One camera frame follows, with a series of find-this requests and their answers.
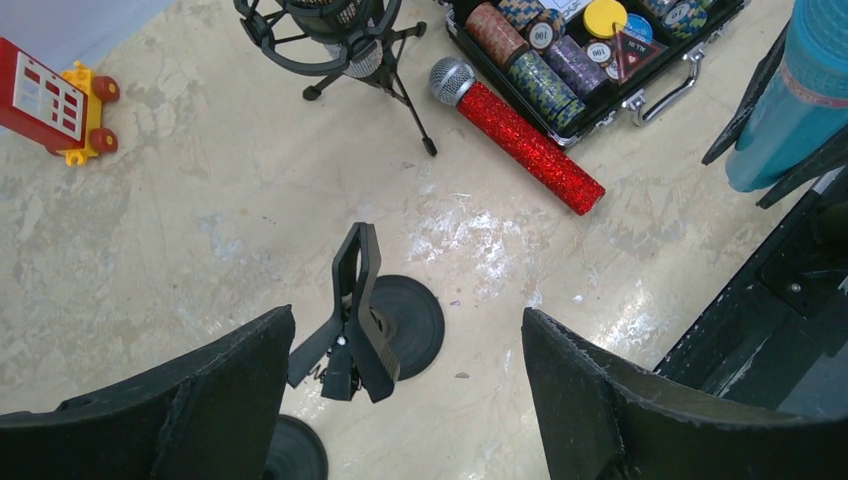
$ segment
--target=red toy wheel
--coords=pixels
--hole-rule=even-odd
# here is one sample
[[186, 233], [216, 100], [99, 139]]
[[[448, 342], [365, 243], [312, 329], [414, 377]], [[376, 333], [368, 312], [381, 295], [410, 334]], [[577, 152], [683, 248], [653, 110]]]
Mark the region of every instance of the red toy wheel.
[[91, 89], [103, 103], [117, 102], [121, 98], [121, 87], [114, 78], [109, 76], [96, 76], [91, 81]]
[[114, 153], [118, 150], [118, 137], [108, 128], [95, 128], [88, 134], [88, 140], [98, 153]]

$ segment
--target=blue disc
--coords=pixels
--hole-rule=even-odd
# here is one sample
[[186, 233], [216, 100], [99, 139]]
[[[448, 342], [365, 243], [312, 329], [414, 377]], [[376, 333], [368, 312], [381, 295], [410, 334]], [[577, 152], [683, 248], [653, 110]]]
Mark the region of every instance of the blue disc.
[[635, 13], [627, 14], [627, 26], [624, 27], [624, 30], [647, 44], [654, 41], [654, 29], [651, 28], [651, 24], [644, 17]]

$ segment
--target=yellow disc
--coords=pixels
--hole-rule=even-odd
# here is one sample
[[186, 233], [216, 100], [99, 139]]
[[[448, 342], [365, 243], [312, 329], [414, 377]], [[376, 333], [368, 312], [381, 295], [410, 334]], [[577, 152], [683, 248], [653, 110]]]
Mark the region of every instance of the yellow disc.
[[616, 28], [627, 25], [627, 10], [616, 0], [595, 0], [583, 11], [583, 23], [592, 36], [612, 38]]

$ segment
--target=floor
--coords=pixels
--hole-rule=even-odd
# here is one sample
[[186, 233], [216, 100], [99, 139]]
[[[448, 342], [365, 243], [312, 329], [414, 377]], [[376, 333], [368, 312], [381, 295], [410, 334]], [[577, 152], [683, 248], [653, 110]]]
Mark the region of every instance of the floor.
[[430, 66], [458, 53], [435, 3], [408, 0], [397, 22], [431, 26], [401, 68], [430, 158], [400, 104], [353, 81], [304, 102], [309, 79], [255, 50], [232, 2], [177, 2], [99, 66], [124, 89], [106, 113], [119, 153], [70, 169], [0, 138], [0, 413], [51, 410], [280, 304], [299, 342], [331, 310], [333, 254], [367, 221], [382, 272], [440, 298], [443, 350], [380, 404], [327, 401], [311, 382], [282, 411], [321, 435], [332, 478], [546, 478], [522, 309], [659, 362], [797, 199], [761, 211], [720, 162], [699, 163], [789, 9], [754, 2], [690, 96], [573, 148], [608, 190], [577, 217], [426, 90]]

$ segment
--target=white grid window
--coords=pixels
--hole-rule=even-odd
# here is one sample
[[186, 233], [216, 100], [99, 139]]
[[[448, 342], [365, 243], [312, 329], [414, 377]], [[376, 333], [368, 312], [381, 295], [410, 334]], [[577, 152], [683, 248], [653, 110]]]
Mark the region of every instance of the white grid window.
[[82, 140], [84, 94], [18, 52], [12, 106], [76, 140]]

